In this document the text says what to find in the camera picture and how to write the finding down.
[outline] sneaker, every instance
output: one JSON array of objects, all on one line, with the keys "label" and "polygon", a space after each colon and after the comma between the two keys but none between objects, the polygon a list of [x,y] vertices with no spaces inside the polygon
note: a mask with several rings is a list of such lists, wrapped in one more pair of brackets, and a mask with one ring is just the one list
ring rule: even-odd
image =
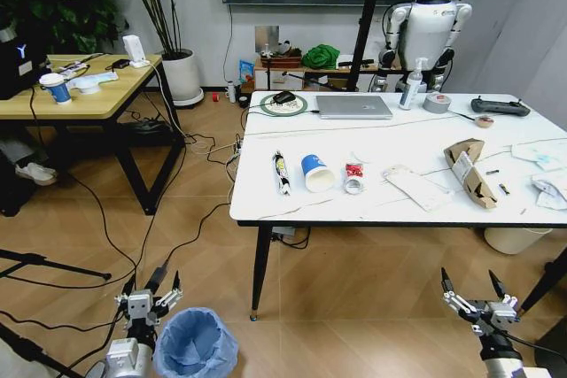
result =
[{"label": "sneaker", "polygon": [[49,186],[57,181],[57,172],[52,168],[29,163],[25,167],[16,165],[16,174],[24,179],[30,179],[39,186]]}]

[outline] silver laptop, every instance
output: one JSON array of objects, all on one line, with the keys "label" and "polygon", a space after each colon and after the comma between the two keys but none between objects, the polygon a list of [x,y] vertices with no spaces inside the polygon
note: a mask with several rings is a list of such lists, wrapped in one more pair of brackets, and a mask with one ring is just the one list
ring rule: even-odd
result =
[{"label": "silver laptop", "polygon": [[392,112],[378,95],[317,95],[316,98],[322,119],[388,120],[392,118]]}]

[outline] wooden floor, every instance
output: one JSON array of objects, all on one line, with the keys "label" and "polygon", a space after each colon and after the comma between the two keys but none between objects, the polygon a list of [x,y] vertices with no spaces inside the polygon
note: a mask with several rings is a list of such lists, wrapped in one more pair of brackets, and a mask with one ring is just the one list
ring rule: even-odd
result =
[{"label": "wooden floor", "polygon": [[[226,101],[213,103],[208,96],[194,110],[180,112],[184,130],[214,135],[219,145],[231,143],[236,132],[242,134],[241,110]],[[152,111],[143,96],[131,109],[143,116]],[[161,148],[136,150],[146,177],[157,172],[157,159],[164,153]],[[224,150],[213,158],[228,156]],[[151,218],[142,214],[118,162],[111,155],[82,159],[71,171],[101,197],[111,238],[137,258]],[[200,218],[226,200],[228,192],[223,166],[188,149],[149,236],[142,280],[172,246],[194,237]],[[506,256],[468,229],[316,228],[307,250],[273,244],[261,320],[252,323],[248,313],[256,234],[253,228],[239,228],[222,207],[206,222],[201,238],[175,254],[161,291],[169,290],[177,269],[184,298],[175,310],[206,306],[226,321],[240,346],[234,377],[479,377],[485,370],[478,340],[441,301],[439,269],[447,268],[464,296],[486,298],[493,297],[487,272],[492,268],[509,292],[522,298],[545,262],[564,247],[566,236],[555,231],[525,252]],[[17,217],[1,218],[0,238],[5,249],[39,252],[117,277],[129,268],[105,240],[91,195],[68,179],[40,189]],[[32,266],[17,275],[68,285],[100,282]],[[524,317],[515,329],[518,336],[534,341],[567,312],[565,283]],[[87,327],[112,318],[113,297],[122,284],[71,290],[2,279],[0,309],[21,319]],[[1,321],[67,364],[99,346],[106,333],[47,331],[5,317]],[[124,336],[121,327],[114,336]],[[531,365],[532,351],[520,350]],[[77,370],[84,372],[90,364],[85,361]]]}]

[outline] white table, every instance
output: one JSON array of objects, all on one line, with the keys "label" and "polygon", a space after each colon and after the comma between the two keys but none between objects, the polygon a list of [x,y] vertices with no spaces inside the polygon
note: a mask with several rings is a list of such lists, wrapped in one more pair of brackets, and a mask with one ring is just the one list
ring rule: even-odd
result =
[{"label": "white table", "polygon": [[[539,191],[531,184],[533,174],[543,173],[535,163],[513,158],[513,144],[549,147],[564,157],[567,165],[567,132],[532,110],[527,117],[493,116],[486,129],[451,112],[433,114],[421,107],[424,94],[414,108],[398,108],[399,93],[380,96],[393,112],[392,120],[322,120],[306,112],[294,117],[267,117],[261,100],[270,93],[255,92],[245,130],[245,141],[237,172],[230,217],[240,226],[257,226],[252,315],[255,319],[268,261],[273,226],[415,226],[473,228],[565,228],[567,212],[536,206]],[[294,92],[308,101],[307,110],[317,110],[317,92]],[[377,94],[357,94],[376,96]],[[451,110],[471,117],[470,100],[478,95],[449,94]],[[510,95],[482,95],[485,100],[513,101]],[[485,141],[476,166],[498,198],[498,206],[485,210],[464,193],[450,170],[443,150],[465,139]],[[291,196],[277,192],[272,157],[282,152],[290,173]],[[316,154],[338,177],[333,189],[321,194],[305,188],[301,159]],[[342,188],[345,163],[363,160],[365,190],[357,196]],[[455,192],[450,204],[426,212],[405,193],[382,177],[389,166],[402,164]],[[497,174],[485,175],[498,169]],[[503,183],[510,195],[499,188]]]}]

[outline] computer mouse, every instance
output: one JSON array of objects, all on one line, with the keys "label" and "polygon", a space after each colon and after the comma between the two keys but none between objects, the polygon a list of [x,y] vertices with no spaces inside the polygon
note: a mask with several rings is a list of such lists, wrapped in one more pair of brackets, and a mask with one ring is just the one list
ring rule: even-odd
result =
[{"label": "computer mouse", "polygon": [[295,95],[291,92],[284,90],[283,92],[276,93],[274,97],[272,97],[274,102],[278,105],[285,104],[286,102],[295,101]]}]

